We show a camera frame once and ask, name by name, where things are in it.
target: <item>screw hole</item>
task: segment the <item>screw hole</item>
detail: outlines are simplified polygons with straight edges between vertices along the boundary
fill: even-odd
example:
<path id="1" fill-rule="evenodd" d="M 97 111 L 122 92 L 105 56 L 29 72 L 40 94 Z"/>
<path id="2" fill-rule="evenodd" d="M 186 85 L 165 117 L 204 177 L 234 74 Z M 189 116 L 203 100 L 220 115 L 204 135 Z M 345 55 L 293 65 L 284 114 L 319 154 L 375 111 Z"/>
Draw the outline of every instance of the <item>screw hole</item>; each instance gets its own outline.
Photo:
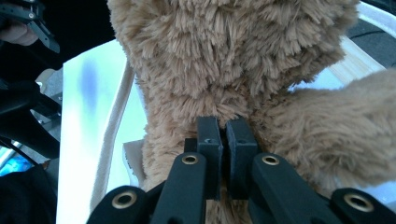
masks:
<path id="1" fill-rule="evenodd" d="M 198 158 L 196 156 L 185 156 L 181 159 L 185 164 L 193 165 L 198 162 Z"/>
<path id="2" fill-rule="evenodd" d="M 268 165 L 278 165 L 279 164 L 279 160 L 273 156 L 264 156 L 264 157 L 262 157 L 262 161 Z"/>
<path id="3" fill-rule="evenodd" d="M 358 195 L 358 194 L 346 194 L 344 196 L 344 200 L 346 201 L 346 203 L 361 211 L 361 212 L 372 212 L 374 211 L 374 206 L 372 203 L 370 203 L 369 200 L 367 200 L 366 198 Z"/>
<path id="4" fill-rule="evenodd" d="M 111 204 L 117 209 L 130 207 L 136 202 L 137 196 L 133 191 L 125 191 L 116 195 Z"/>

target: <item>black bracket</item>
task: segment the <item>black bracket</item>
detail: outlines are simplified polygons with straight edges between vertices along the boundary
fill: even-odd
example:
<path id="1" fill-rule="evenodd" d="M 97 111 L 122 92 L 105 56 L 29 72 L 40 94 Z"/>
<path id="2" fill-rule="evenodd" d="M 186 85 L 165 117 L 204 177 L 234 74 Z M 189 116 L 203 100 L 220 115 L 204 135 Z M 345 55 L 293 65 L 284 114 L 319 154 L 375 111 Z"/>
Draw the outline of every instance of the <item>black bracket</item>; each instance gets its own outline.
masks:
<path id="1" fill-rule="evenodd" d="M 113 189 L 88 223 L 204 223 L 205 200 L 219 199 L 223 178 L 230 198 L 247 200 L 253 223 L 396 223 L 392 211 L 360 190 L 317 195 L 285 159 L 260 153 L 244 119 L 229 121 L 222 134 L 214 118 L 198 119 L 198 139 L 186 139 L 164 183 L 147 193 Z"/>
<path id="2" fill-rule="evenodd" d="M 0 29 L 7 26 L 8 20 L 20 21 L 28 25 L 48 49 L 59 53 L 59 44 L 44 23 L 43 10 L 44 5 L 38 0 L 0 0 Z"/>

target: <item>teddy bear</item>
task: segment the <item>teddy bear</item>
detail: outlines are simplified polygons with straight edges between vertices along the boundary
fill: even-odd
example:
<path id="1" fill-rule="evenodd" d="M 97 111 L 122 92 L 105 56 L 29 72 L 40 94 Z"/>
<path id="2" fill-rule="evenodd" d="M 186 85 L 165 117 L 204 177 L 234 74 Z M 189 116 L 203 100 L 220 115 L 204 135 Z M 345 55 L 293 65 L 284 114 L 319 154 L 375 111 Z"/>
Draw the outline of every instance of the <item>teddy bear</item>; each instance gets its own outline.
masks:
<path id="1" fill-rule="evenodd" d="M 336 90 L 288 91 L 340 61 L 358 0 L 108 0 L 146 103 L 144 190 L 163 182 L 198 117 L 247 120 L 263 151 L 317 192 L 396 179 L 396 71 Z M 206 223 L 249 223 L 246 202 Z"/>

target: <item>brown fur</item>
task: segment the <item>brown fur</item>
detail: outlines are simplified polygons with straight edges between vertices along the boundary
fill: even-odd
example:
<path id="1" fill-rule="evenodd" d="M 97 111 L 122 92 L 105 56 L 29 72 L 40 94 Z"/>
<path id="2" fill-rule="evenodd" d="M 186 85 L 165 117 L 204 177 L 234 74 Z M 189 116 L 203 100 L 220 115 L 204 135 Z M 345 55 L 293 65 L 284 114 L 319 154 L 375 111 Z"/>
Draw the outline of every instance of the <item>brown fur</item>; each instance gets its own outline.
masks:
<path id="1" fill-rule="evenodd" d="M 166 179 L 199 116 L 216 116 L 221 127 L 245 117 L 262 147 L 322 192 L 394 178 L 396 109 L 386 105 L 394 88 L 363 80 L 343 91 L 285 91 L 342 58 L 340 35 L 357 2 L 109 0 L 147 105 L 144 189 Z M 248 222 L 246 205 L 225 197 L 208 204 L 206 217 Z"/>

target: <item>white table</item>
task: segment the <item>white table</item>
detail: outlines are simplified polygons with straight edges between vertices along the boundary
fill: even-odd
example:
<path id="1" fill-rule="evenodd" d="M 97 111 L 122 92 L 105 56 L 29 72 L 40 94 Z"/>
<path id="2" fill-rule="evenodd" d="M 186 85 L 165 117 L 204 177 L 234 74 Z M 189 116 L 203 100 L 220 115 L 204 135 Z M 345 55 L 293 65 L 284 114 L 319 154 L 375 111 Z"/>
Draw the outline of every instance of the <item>white table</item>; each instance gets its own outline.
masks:
<path id="1" fill-rule="evenodd" d="M 120 44 L 111 41 L 64 65 L 58 224 L 86 223 L 90 214 L 104 131 L 125 64 Z M 130 184 L 122 144 L 141 139 L 146 123 L 134 85 L 115 141 L 107 191 Z"/>

